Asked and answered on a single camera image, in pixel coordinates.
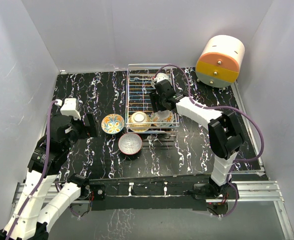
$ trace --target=black marble table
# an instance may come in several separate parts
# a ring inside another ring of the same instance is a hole
[[[194,98],[207,106],[238,107],[231,87],[217,89],[196,82],[194,68],[186,68],[192,81]],[[173,70],[176,88],[186,92],[187,83],[182,73]],[[93,112],[99,122],[108,114],[120,114],[125,118],[127,71],[62,74],[57,77],[53,99],[78,98],[80,114]],[[238,154],[240,159],[255,156],[254,148],[243,119],[238,116],[245,133],[245,144]],[[180,118],[176,137],[167,138],[161,134],[141,134],[142,150],[134,156],[126,156],[118,148],[118,140],[125,129],[109,135],[100,129],[98,138],[80,140],[71,150],[68,161],[58,175],[65,181],[73,173],[89,179],[137,178],[210,173],[214,156],[209,145],[208,132],[201,125],[186,118]],[[235,170],[259,170],[258,161],[237,163]]]

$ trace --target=dish rack wire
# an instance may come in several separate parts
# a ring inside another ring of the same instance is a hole
[[[127,98],[126,98],[126,129],[128,133],[134,133],[133,129],[145,129],[145,126],[132,126],[129,118],[134,112],[144,112],[149,117],[153,112],[149,93],[154,90],[151,86],[152,77],[158,69],[165,64],[129,64],[127,71]],[[173,72],[171,67],[165,67],[162,73],[166,73],[175,89]],[[137,134],[170,134],[175,136],[179,127],[179,115],[173,112],[174,120],[171,126],[155,126],[157,122],[151,122],[147,131]]]

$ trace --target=bowl with red rim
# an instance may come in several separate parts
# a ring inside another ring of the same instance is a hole
[[[142,148],[142,139],[136,133],[126,133],[118,141],[119,150],[126,155],[134,155]]]

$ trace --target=orange patterned plate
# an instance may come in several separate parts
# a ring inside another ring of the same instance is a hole
[[[101,128],[107,134],[117,134],[124,126],[125,120],[118,114],[109,114],[101,122]]]

